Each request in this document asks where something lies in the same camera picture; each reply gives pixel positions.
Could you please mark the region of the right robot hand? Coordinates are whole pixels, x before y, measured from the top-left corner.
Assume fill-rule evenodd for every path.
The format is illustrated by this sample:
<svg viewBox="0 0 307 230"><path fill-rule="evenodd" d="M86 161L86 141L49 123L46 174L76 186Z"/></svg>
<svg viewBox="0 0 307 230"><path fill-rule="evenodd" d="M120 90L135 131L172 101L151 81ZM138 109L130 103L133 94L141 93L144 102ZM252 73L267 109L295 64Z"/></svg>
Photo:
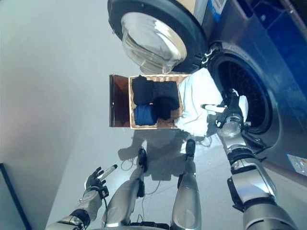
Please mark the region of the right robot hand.
<svg viewBox="0 0 307 230"><path fill-rule="evenodd" d="M201 108L208 113L215 113L214 125L222 128L225 123L234 121L244 126L248 117L248 99L245 95L239 95L237 90L228 89L222 92L222 102L219 105L202 104Z"/></svg>

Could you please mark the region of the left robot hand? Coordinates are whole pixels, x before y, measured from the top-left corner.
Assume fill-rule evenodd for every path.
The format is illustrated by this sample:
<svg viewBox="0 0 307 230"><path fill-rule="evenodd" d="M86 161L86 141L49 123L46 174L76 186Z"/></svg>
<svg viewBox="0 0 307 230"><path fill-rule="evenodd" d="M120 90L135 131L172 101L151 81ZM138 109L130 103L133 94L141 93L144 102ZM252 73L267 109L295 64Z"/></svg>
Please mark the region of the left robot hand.
<svg viewBox="0 0 307 230"><path fill-rule="evenodd" d="M91 188L102 188L104 183L106 182L105 179L115 170L117 169L118 165L114 164L111 167L103 170L102 167L98 167L92 174L90 174L85 182L84 188L86 191L89 191Z"/></svg>

